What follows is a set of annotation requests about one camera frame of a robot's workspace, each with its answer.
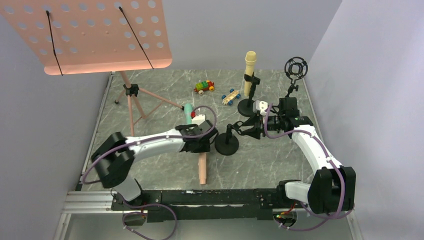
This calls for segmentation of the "black round-base mic stand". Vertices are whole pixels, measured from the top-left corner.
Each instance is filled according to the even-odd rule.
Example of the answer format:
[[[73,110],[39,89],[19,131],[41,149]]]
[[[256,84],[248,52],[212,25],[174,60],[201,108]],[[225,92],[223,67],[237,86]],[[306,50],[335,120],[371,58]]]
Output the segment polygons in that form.
[[[257,88],[257,85],[260,84],[261,79],[256,77],[254,73],[251,76],[244,74],[244,80],[246,83],[251,83],[249,94],[247,99],[241,100],[237,105],[238,112],[244,117],[251,117],[255,115],[255,111],[253,110],[253,97]]]
[[[215,150],[223,156],[231,156],[239,149],[239,141],[232,130],[234,130],[233,125],[228,124],[226,131],[220,133],[214,141]]]

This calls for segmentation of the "pink microphone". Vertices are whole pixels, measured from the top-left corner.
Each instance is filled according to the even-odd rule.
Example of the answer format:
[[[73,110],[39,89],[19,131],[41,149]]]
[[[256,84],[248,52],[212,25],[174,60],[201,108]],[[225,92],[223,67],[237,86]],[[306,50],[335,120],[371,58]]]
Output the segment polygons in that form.
[[[207,153],[202,152],[198,156],[198,178],[201,185],[207,183]]]

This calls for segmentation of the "green microphone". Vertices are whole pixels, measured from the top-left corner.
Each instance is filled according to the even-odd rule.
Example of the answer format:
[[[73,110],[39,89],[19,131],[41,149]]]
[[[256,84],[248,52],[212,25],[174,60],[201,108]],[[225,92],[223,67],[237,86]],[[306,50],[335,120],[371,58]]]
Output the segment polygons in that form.
[[[183,108],[184,108],[185,124],[190,125],[192,123],[193,106],[191,103],[186,103],[184,104]]]

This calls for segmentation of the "black tripod shock-mount stand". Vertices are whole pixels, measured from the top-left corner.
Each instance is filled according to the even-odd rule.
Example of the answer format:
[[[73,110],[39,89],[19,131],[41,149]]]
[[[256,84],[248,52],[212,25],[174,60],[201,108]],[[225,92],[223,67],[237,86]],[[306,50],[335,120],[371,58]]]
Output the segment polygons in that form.
[[[307,75],[308,70],[308,63],[304,58],[299,56],[292,57],[285,63],[284,72],[290,79],[290,86],[287,90],[286,98],[288,98],[293,91],[298,91],[299,85],[297,81],[302,80]]]

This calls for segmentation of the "beige microphone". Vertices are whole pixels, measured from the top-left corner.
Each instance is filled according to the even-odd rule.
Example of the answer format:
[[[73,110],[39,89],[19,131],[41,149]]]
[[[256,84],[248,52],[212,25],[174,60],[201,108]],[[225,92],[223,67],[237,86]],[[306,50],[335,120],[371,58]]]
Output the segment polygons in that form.
[[[248,51],[245,56],[245,71],[244,74],[249,77],[253,76],[255,65],[257,61],[257,54],[255,51]],[[248,97],[251,91],[252,82],[245,80],[244,82],[244,96]]]

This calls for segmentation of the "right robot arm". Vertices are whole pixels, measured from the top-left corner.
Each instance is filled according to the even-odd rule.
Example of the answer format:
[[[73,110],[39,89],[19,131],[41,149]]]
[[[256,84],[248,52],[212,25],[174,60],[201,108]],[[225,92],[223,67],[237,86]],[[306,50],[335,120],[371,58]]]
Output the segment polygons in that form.
[[[324,145],[308,116],[302,116],[295,97],[279,99],[277,106],[264,101],[254,103],[253,116],[237,121],[233,129],[241,136],[255,139],[284,136],[293,140],[314,172],[311,183],[301,180],[280,181],[277,198],[305,204],[315,214],[328,219],[354,208],[356,172],[341,164]]]

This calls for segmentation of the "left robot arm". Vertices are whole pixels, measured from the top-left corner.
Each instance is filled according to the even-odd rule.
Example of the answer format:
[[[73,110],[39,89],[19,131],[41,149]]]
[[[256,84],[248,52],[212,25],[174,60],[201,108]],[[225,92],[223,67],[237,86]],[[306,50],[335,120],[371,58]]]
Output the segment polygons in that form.
[[[98,182],[105,189],[115,189],[131,202],[142,194],[138,182],[130,177],[135,162],[168,153],[207,153],[218,130],[210,120],[200,124],[178,125],[168,131],[138,137],[112,133],[91,155]]]

